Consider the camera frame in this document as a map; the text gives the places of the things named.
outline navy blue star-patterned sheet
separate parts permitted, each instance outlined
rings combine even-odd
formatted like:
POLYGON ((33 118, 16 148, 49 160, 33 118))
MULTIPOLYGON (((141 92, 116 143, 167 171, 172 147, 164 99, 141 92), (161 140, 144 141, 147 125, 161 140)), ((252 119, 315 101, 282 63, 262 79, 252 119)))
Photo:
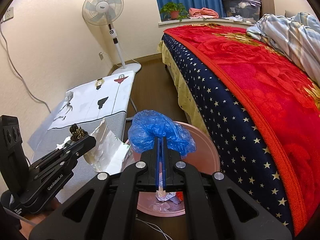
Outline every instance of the navy blue star-patterned sheet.
POLYGON ((221 171, 289 228, 293 223, 276 165, 237 98, 189 49, 162 37, 198 107, 220 157, 221 171))

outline red blanket trim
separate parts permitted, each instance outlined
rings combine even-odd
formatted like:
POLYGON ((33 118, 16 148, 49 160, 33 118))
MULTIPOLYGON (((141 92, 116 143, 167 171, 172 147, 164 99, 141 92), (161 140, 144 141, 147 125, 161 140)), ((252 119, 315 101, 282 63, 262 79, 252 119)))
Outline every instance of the red blanket trim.
POLYGON ((288 202, 292 214, 292 221, 294 225, 294 234, 297 235, 304 228, 307 223, 307 213, 303 201, 301 189, 293 170, 291 162, 287 157, 281 143, 277 136, 265 120, 264 116, 255 107, 254 103, 242 90, 233 82, 233 80, 211 59, 196 49, 189 42, 165 30, 164 33, 170 35, 176 41, 183 44, 190 51, 192 51, 208 68, 210 68, 218 78, 228 87, 228 89, 236 96, 240 103, 245 107, 250 114, 252 120, 261 133, 265 143, 268 145, 270 154, 276 163, 277 169, 281 176, 284 188, 288 197, 288 202))

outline white standing fan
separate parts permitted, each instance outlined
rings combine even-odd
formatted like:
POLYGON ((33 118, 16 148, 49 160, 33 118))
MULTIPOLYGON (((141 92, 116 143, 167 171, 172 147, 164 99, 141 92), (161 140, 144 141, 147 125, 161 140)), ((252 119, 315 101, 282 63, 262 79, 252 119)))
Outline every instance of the white standing fan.
POLYGON ((108 25, 109 33, 113 39, 113 42, 118 51, 122 66, 115 70, 113 74, 121 73, 124 71, 132 70, 137 73, 141 64, 131 63, 125 64, 122 57, 122 53, 117 39, 116 30, 113 27, 113 21, 115 21, 123 10, 123 0, 85 0, 82 8, 83 18, 93 25, 108 25))

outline potted plant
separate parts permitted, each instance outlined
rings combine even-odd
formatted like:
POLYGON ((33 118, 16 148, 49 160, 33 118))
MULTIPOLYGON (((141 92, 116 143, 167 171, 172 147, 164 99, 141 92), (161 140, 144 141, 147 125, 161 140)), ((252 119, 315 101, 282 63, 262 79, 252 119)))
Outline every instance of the potted plant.
POLYGON ((182 3, 168 2, 161 9, 160 13, 164 13, 164 18, 170 16, 170 19, 182 19, 186 18, 188 12, 182 3))

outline wall outlet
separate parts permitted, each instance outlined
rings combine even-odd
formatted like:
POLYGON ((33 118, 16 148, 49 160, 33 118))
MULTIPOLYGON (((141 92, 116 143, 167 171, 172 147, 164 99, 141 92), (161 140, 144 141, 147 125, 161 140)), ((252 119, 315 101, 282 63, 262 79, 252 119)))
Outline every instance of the wall outlet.
POLYGON ((13 7, 9 7, 3 16, 3 21, 13 18, 13 7))

